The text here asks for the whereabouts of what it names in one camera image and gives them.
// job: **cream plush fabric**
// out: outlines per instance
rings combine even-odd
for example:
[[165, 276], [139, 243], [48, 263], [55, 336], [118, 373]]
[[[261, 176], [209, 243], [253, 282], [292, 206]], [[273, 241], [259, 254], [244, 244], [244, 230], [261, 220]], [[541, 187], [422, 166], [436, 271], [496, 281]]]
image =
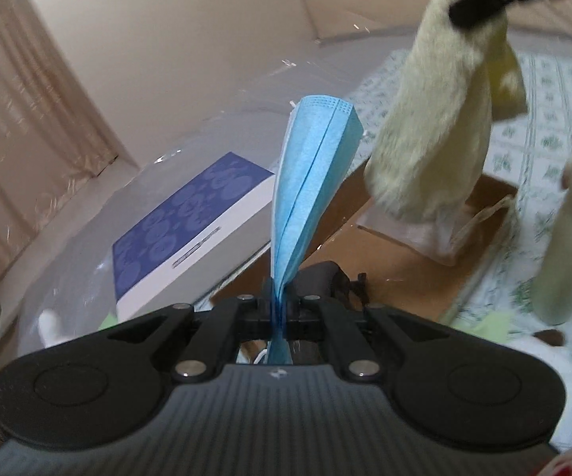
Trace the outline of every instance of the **cream plush fabric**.
[[365, 172], [377, 203], [406, 222], [457, 213], [482, 173], [491, 123], [526, 112], [506, 15], [461, 31], [449, 21], [455, 1], [430, 1]]

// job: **curtain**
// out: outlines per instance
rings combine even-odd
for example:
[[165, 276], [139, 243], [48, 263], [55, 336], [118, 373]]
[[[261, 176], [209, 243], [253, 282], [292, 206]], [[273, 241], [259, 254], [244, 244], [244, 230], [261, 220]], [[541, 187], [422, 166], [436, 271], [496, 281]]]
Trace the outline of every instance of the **curtain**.
[[0, 279], [116, 153], [26, 0], [0, 0]]

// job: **blue book cover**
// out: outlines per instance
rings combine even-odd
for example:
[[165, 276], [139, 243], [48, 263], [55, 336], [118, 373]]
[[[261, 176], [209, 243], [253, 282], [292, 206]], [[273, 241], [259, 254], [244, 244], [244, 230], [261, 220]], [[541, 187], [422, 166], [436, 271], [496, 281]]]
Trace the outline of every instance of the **blue book cover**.
[[139, 221], [112, 246], [117, 301], [270, 176], [229, 152]]

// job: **metal screw head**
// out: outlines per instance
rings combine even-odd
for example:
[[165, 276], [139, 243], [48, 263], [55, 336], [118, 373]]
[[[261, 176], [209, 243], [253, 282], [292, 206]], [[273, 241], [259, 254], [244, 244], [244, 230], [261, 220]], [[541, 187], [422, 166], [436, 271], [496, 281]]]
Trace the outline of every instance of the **metal screw head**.
[[207, 366], [198, 360], [185, 360], [176, 365], [176, 373], [184, 378], [204, 374]]
[[348, 365], [347, 369], [359, 378], [366, 378], [378, 374], [380, 367], [372, 360], [357, 360]]

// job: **blue face mask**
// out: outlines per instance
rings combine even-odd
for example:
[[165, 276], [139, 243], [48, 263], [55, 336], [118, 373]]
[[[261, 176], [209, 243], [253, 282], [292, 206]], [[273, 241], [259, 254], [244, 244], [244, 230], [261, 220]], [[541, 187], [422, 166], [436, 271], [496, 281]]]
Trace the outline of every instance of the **blue face mask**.
[[271, 277], [276, 331], [267, 362], [290, 361], [282, 338], [284, 287], [299, 270], [323, 211], [350, 167], [363, 136], [352, 104], [331, 96], [306, 96], [288, 120], [273, 193]]

